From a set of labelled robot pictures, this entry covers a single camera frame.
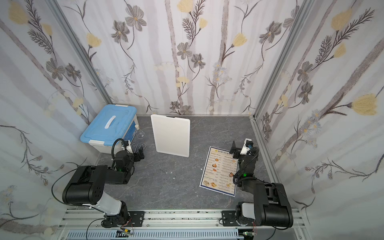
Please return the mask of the laminated dim sum menu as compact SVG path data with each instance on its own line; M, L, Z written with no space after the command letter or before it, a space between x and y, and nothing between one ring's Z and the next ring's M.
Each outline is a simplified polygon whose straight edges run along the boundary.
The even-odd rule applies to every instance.
M233 177L237 171L238 160L229 151L210 146L200 188L235 197Z

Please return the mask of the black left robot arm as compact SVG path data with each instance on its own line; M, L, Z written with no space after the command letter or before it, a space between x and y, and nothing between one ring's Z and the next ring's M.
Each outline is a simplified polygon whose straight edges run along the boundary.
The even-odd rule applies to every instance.
M66 206L89 207L103 213L101 225L104 228L142 226L143 212L130 213L127 204L105 192L105 185L126 185L135 172L135 163L145 158L145 144L132 150L132 144L124 139L113 143L112 165L78 166L58 199L54 190L51 194L56 201Z

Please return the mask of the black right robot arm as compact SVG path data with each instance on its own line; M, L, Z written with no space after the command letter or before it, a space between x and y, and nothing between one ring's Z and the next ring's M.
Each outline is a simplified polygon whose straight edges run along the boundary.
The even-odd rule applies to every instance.
M230 154L238 161L238 170L232 174L233 184L241 191L253 195L253 202L239 202L235 221L240 226L270 226L286 230L294 224L291 204L283 184L270 183L254 174L259 148L245 139L241 148L232 144Z

